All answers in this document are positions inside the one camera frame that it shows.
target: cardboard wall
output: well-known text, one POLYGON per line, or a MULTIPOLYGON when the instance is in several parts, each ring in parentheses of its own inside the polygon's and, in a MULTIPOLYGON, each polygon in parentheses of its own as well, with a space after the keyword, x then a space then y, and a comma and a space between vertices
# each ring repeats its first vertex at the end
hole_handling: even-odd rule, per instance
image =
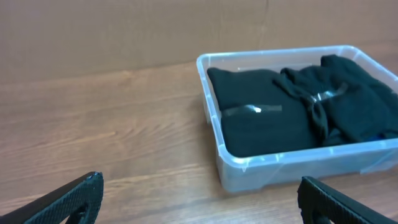
POLYGON ((398 39, 397 0, 1 0, 0 82, 398 39))

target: wooden table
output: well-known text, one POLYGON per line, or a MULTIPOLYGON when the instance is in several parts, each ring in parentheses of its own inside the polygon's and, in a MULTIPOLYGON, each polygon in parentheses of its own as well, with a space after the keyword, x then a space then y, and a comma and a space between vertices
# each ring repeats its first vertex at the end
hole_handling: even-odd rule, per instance
MULTIPOLYGON (((398 73, 398 40, 353 44, 398 73)), ((222 189, 194 62, 0 85, 0 214, 91 170, 97 223, 301 223, 297 182, 222 189)), ((397 167, 325 182, 398 221, 397 167)))

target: plastic storage bin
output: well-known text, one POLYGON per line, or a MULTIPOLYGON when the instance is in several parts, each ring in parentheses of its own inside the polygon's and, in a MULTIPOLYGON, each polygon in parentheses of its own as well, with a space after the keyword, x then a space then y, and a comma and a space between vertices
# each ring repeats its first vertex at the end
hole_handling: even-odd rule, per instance
POLYGON ((294 152, 238 158, 226 149, 220 127, 221 114, 207 68, 230 71, 267 68, 279 72, 284 67, 301 69, 319 65, 323 55, 336 54, 354 60, 374 78, 398 93, 398 78, 364 52, 349 45, 301 49, 262 50, 204 54, 197 67, 203 85, 203 104, 216 139, 218 172, 229 192, 260 189, 268 184, 300 180, 304 175, 325 177, 350 172, 368 173, 387 170, 398 163, 398 139, 322 147, 294 152))

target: black fabric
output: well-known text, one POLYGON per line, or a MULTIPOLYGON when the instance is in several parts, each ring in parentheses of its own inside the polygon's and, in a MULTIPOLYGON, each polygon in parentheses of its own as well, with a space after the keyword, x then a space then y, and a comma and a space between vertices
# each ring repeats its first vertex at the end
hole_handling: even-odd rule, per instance
POLYGON ((222 116, 221 128, 236 157, 398 138, 397 95, 347 58, 324 56, 321 66, 284 68, 281 74, 207 72, 222 114, 234 111, 222 116), (314 103, 312 96, 343 85, 343 94, 314 103), (255 113, 245 105, 281 110, 255 113))
POLYGON ((328 140, 331 127, 337 128, 345 137, 340 138, 340 141, 333 141, 334 144, 363 142, 379 134, 385 137, 387 133, 389 135, 398 133, 398 129, 390 126, 392 123, 396 124, 398 120, 392 116, 391 109, 381 100, 381 98, 391 96, 391 90, 379 96, 369 86, 379 85, 380 82, 367 73, 358 75, 362 68, 356 67, 358 72, 353 68, 352 71, 347 72, 340 67, 311 66, 300 71, 285 68, 281 71, 284 75, 274 80, 275 84, 286 93, 300 98, 308 105, 312 123, 319 131, 319 137, 325 141, 324 145, 330 144, 328 140), (342 95, 315 104, 309 100, 317 93, 333 92, 341 85, 347 86, 347 90, 342 95))
POLYGON ((209 68, 208 76, 220 111, 244 105, 269 105, 281 110, 223 116, 221 128, 228 151, 236 157, 272 154, 319 145, 300 100, 286 95, 270 70, 229 72, 209 68))

